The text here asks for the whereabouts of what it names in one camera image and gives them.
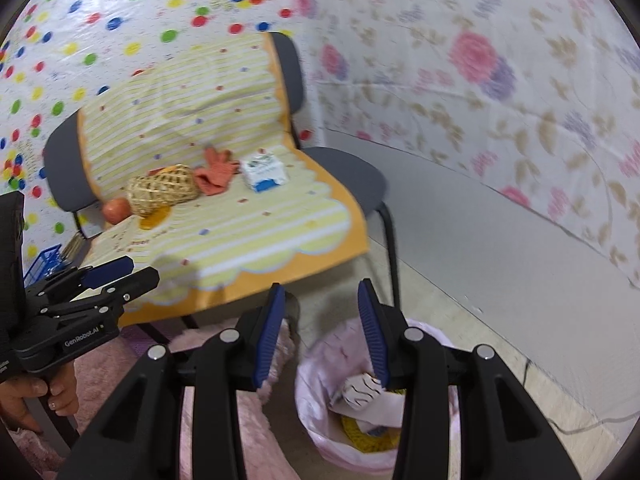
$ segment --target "woven basket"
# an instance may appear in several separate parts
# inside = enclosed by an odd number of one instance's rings
[[[127,198],[131,211],[139,216],[151,215],[163,205],[175,205],[198,196],[193,172],[188,166],[177,164],[152,176],[137,176],[127,184]]]

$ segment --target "blue basket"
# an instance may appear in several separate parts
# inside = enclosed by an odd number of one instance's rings
[[[38,254],[38,257],[24,275],[24,286],[33,285],[63,267],[60,247],[62,247],[61,244],[44,249]]]

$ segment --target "floor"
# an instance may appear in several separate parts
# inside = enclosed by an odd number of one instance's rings
[[[360,279],[370,277],[380,300],[389,303],[387,272],[386,251],[372,241],[371,250],[366,256],[287,285],[287,290],[300,302],[298,358],[338,323],[358,315],[356,287]],[[405,316],[441,329],[455,345],[463,349],[471,349],[479,343],[490,344],[516,377],[523,380],[527,358],[510,343],[403,262],[400,265],[400,280]],[[249,298],[202,313],[198,316],[198,322],[215,322],[232,316],[246,308],[248,303],[255,304],[255,300]],[[287,364],[280,382],[274,387],[270,402],[264,408],[289,463],[302,480],[356,480],[365,477],[329,464],[316,451],[296,414],[293,397],[295,371],[295,362]],[[534,364],[528,367],[525,386],[546,417],[556,424],[556,433],[582,478],[596,478],[619,448],[612,434],[598,425],[588,410]],[[592,425],[595,426],[592,429],[575,432]],[[449,472],[450,479],[460,476],[459,442],[452,445]]]

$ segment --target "gray wall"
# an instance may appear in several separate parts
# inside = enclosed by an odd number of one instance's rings
[[[640,292],[562,229],[466,176],[328,132],[389,180],[400,257],[600,419],[640,410]],[[384,243],[377,219],[370,233]],[[623,440],[633,426],[609,424]]]

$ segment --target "metal bolt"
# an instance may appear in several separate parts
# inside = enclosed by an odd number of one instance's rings
[[[404,331],[404,337],[409,341],[420,341],[424,337],[424,332],[415,326],[410,326]]]
[[[163,358],[164,354],[166,354],[166,348],[162,345],[153,345],[146,351],[146,355],[151,357],[154,361]]]
[[[235,343],[240,339],[240,333],[235,328],[227,328],[220,333],[220,341],[223,343]]]
[[[482,359],[492,359],[495,356],[495,350],[491,348],[489,345],[480,345],[476,352]]]

